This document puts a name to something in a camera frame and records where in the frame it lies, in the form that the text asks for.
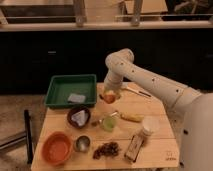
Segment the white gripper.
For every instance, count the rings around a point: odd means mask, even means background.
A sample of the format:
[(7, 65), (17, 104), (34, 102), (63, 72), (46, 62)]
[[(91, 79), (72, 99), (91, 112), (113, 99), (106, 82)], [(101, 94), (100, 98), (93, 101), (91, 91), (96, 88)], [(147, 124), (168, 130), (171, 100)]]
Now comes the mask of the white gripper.
[(104, 91), (105, 92), (113, 92), (117, 98), (120, 97), (120, 89), (122, 85), (121, 79), (109, 79), (106, 78), (104, 80)]

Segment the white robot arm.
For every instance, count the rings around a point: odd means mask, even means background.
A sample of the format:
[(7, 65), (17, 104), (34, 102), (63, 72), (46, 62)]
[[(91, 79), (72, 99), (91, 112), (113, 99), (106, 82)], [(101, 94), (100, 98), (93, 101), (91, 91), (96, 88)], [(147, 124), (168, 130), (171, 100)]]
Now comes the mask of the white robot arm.
[(179, 171), (213, 171), (213, 93), (158, 75), (133, 63), (134, 54), (122, 49), (105, 59), (105, 90), (118, 92), (127, 78), (184, 115)]

